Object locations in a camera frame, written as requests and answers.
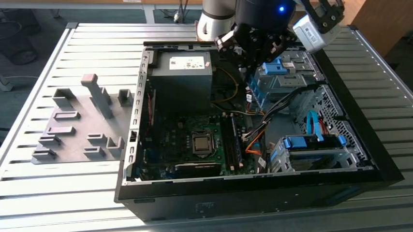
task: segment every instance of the table leg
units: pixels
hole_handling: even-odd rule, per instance
[[[144,18],[147,19],[147,23],[155,23],[155,17],[154,17],[155,5],[143,4],[143,10],[144,10]]]

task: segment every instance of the power supply label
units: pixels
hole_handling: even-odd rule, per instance
[[[205,57],[171,57],[168,59],[170,70],[205,69]]]

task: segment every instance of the blue plastic clip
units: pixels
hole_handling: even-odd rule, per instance
[[[306,122],[307,134],[311,134],[311,120],[313,120],[314,134],[318,138],[318,141],[324,141],[324,136],[321,133],[320,123],[318,123],[318,115],[314,110],[310,110],[307,113],[307,122]]]
[[[340,141],[342,146],[346,146],[348,141],[346,141],[346,138],[344,137],[342,134],[338,136],[338,141]]]
[[[277,152],[277,150],[275,150],[274,153],[273,153],[273,155],[271,155],[270,161],[273,161],[273,159],[275,158],[277,154],[278,154],[278,152]]]
[[[283,139],[283,145],[285,145],[285,148],[291,147],[291,142],[290,142],[289,138]]]
[[[277,57],[273,62],[270,63],[263,63],[263,71],[265,74],[269,75],[281,75],[281,74],[287,74],[289,70],[283,68],[282,62],[281,62],[281,57]]]
[[[305,142],[305,138],[302,136],[289,137],[293,148],[307,147],[307,143]]]

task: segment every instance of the slatted metal table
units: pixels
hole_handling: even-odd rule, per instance
[[[332,208],[143,223],[114,202],[118,161],[32,165],[56,88],[96,73],[108,93],[135,91],[143,41],[195,40],[193,25],[79,24],[66,29],[0,149],[0,228],[5,231],[413,230],[413,95],[357,30],[325,48],[405,180]]]

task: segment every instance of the motherboard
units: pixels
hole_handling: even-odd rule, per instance
[[[243,115],[162,117],[154,130],[136,170],[143,180],[254,173],[254,157],[241,143]]]

